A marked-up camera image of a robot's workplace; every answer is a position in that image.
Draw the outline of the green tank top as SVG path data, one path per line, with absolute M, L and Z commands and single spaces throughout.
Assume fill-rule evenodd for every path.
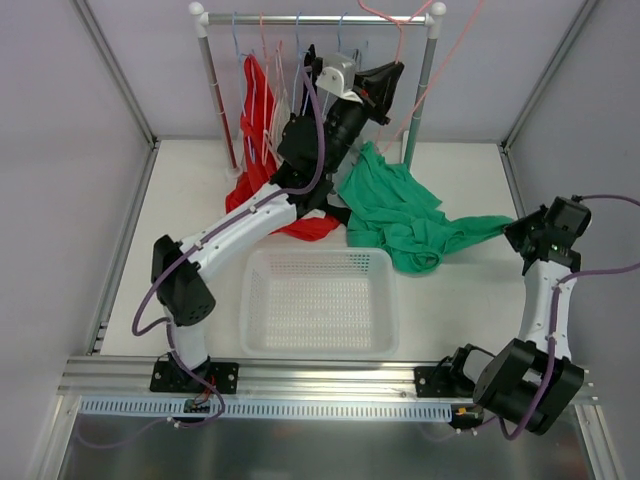
M 444 257 L 503 234 L 513 219 L 503 215 L 449 219 L 442 201 L 402 164 L 389 164 L 367 142 L 338 194 L 351 211 L 346 242 L 386 252 L 396 271 L 426 275 Z

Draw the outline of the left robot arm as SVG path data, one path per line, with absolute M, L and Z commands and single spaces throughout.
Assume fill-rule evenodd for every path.
M 312 112 L 292 115 L 277 153 L 281 165 L 248 200 L 210 227 L 179 241 L 164 235 L 153 246 L 151 287 L 158 299 L 173 379 L 186 391 L 209 383 L 210 357 L 200 324 L 216 300 L 208 284 L 233 256 L 267 235 L 328 206 L 333 176 L 368 122 L 385 126 L 402 62 L 357 72 L 338 54 L 317 75 L 303 77 Z

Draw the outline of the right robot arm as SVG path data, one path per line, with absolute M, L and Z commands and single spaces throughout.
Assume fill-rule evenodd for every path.
M 446 373 L 448 388 L 494 414 L 503 436 L 546 433 L 574 399 L 584 369 L 574 364 L 568 341 L 570 299 L 581 272 L 573 249 L 591 222 L 579 198 L 557 197 L 504 228 L 523 260 L 525 305 L 519 334 L 482 370 L 470 362 Z

